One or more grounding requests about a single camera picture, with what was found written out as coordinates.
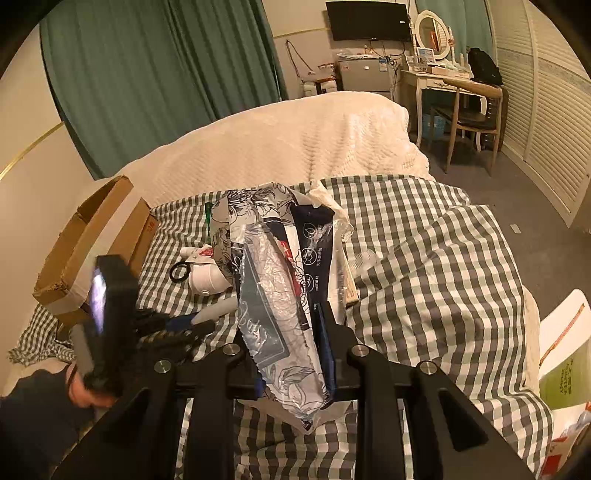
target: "black backpack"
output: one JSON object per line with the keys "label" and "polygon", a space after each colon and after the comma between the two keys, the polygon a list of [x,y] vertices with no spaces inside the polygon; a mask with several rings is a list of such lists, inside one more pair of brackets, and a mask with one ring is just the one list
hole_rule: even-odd
{"label": "black backpack", "polygon": [[503,85],[499,67],[495,65],[488,53],[479,48],[471,48],[468,52],[468,63],[474,75],[473,80],[489,85]]}

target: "plastic bag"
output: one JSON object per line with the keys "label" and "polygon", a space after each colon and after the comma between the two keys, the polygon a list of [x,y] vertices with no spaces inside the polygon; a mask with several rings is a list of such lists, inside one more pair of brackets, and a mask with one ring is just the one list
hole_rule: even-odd
{"label": "plastic bag", "polygon": [[329,299],[343,321],[342,241],[351,231],[319,182],[309,195],[275,183],[231,190],[212,209],[214,259],[236,286],[244,341],[270,393],[305,430],[330,401],[316,305]]}

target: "gold trim line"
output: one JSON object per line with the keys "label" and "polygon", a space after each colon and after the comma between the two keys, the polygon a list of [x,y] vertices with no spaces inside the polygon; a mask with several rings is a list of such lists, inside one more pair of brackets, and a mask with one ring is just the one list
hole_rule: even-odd
{"label": "gold trim line", "polygon": [[308,32],[319,32],[321,30],[329,30],[328,27],[319,27],[319,28],[310,28],[308,30],[299,30],[297,32],[290,32],[290,33],[282,33],[281,35],[275,35],[273,37],[273,40],[276,40],[278,38],[283,38],[283,37],[289,37],[291,35],[299,35],[301,33],[308,33]]}
{"label": "gold trim line", "polygon": [[35,148],[38,144],[40,144],[42,141],[44,141],[53,132],[58,130],[63,124],[64,124],[64,122],[60,122],[56,126],[50,128],[42,136],[37,138],[31,145],[29,145],[27,148],[25,148],[25,150],[23,150],[20,154],[18,154],[14,158],[14,160],[12,162],[10,162],[8,165],[6,165],[6,168],[4,170],[2,170],[2,173],[0,173],[0,180],[2,180],[6,176],[6,174],[12,170],[13,166],[16,165],[20,159],[22,159],[25,155],[27,155],[33,148]]}

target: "gray and white checkered blanket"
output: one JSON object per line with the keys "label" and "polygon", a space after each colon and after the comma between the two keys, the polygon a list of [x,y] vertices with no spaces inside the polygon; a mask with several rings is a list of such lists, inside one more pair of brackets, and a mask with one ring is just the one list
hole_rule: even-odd
{"label": "gray and white checkered blanket", "polygon": [[[355,227],[345,245],[347,256],[370,249],[381,258],[356,279],[361,300],[347,310],[347,324],[361,342],[391,361],[415,365],[430,359],[439,364],[538,475],[551,416],[524,388],[523,290],[491,211],[471,205],[462,190],[413,177],[344,177],[324,183]],[[305,192],[306,187],[295,189]],[[222,194],[153,210],[160,228],[141,274],[139,307],[179,315],[217,301],[219,296],[193,297],[188,285],[173,284],[168,269],[179,260],[180,247],[205,241],[205,203],[215,203]],[[47,349],[53,349],[51,355],[70,355],[56,348],[47,333],[54,321],[37,309],[13,359],[26,363],[34,356],[38,361]],[[235,332],[233,315],[220,319],[196,359],[230,342]],[[189,401],[178,450],[179,476],[190,408]],[[307,436],[239,402],[235,421],[236,478],[354,478],[355,403],[344,418]],[[407,478],[412,478],[406,429],[404,439]]]}

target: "black tv screen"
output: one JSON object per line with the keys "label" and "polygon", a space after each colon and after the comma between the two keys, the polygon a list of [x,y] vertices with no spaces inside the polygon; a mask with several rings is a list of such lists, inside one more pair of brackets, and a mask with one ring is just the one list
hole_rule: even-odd
{"label": "black tv screen", "polygon": [[406,5],[390,2],[326,2],[334,40],[411,41]]}

